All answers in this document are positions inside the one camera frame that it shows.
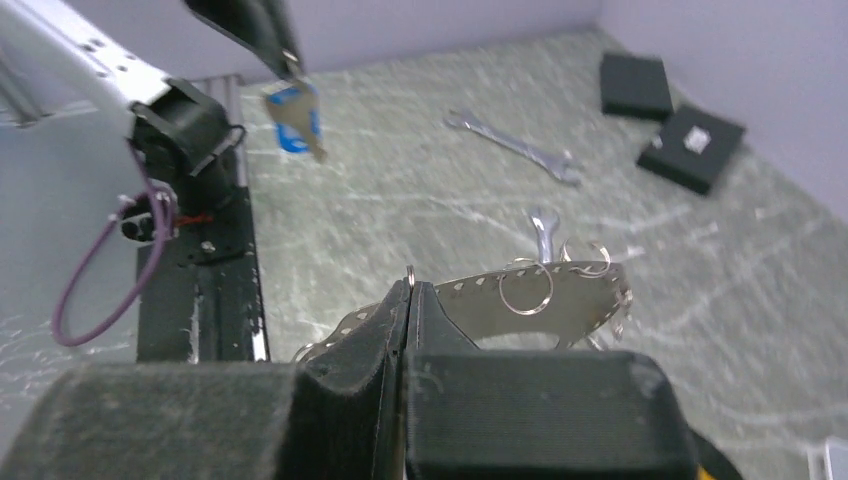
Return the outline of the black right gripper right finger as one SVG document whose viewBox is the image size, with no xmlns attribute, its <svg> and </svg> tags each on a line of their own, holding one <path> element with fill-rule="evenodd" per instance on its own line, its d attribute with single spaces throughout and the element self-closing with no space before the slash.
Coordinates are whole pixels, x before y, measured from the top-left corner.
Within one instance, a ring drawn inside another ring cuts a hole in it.
<svg viewBox="0 0 848 480">
<path fill-rule="evenodd" d="M 696 477 L 688 424 L 652 358 L 479 349 L 428 282 L 414 290 L 409 321 L 409 478 Z"/>
</svg>

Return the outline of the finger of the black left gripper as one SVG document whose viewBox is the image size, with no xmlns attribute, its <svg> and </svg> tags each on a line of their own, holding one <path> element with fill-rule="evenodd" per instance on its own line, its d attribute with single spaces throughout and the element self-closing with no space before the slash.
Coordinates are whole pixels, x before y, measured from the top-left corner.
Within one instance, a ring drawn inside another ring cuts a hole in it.
<svg viewBox="0 0 848 480">
<path fill-rule="evenodd" d="M 251 52 L 278 79 L 304 75 L 285 1 L 186 0 L 183 4 L 201 22 Z"/>
</svg>

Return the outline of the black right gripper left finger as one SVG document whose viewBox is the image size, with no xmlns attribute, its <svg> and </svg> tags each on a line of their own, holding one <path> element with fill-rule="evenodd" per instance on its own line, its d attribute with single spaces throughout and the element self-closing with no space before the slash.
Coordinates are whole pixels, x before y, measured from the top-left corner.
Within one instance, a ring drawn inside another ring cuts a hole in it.
<svg viewBox="0 0 848 480">
<path fill-rule="evenodd" d="M 60 376 L 5 479 L 398 479 L 407 280 L 304 363 L 91 364 Z"/>
</svg>

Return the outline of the metal arc keyring plate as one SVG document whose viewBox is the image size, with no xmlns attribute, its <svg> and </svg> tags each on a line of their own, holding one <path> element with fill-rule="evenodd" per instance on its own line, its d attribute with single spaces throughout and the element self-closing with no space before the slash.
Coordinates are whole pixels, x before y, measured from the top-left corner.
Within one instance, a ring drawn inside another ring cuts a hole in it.
<svg viewBox="0 0 848 480">
<path fill-rule="evenodd" d="M 633 303 L 623 265 L 605 261 L 518 261 L 434 288 L 447 316 L 474 341 L 545 334 L 558 349 L 605 325 L 619 329 L 616 316 L 628 315 Z"/>
</svg>

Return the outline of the blue key tag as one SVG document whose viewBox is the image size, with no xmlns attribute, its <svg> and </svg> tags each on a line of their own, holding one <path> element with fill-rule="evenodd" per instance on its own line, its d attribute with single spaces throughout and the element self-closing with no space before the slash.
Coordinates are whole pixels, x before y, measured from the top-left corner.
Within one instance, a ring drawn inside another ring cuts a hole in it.
<svg viewBox="0 0 848 480">
<path fill-rule="evenodd" d="M 263 103 L 286 153 L 311 154 L 318 162 L 327 158 L 320 130 L 319 102 L 315 89 L 302 79 L 279 81 L 262 89 Z"/>
</svg>

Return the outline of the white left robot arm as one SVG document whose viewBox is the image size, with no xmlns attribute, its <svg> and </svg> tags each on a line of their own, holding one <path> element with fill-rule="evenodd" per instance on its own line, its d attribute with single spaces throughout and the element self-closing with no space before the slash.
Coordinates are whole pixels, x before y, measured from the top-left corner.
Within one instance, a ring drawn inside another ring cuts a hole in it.
<svg viewBox="0 0 848 480">
<path fill-rule="evenodd" d="M 297 91 L 286 105 L 269 106 L 325 154 L 310 130 L 317 103 L 302 76 L 299 48 L 282 1 L 189 1 L 203 23 L 251 51 Z M 44 62 L 106 117 L 143 153 L 151 176 L 169 184 L 187 212 L 230 203 L 236 179 L 235 126 L 224 106 L 191 82 L 171 76 L 102 32 L 63 1 L 4 1 L 1 36 Z"/>
</svg>

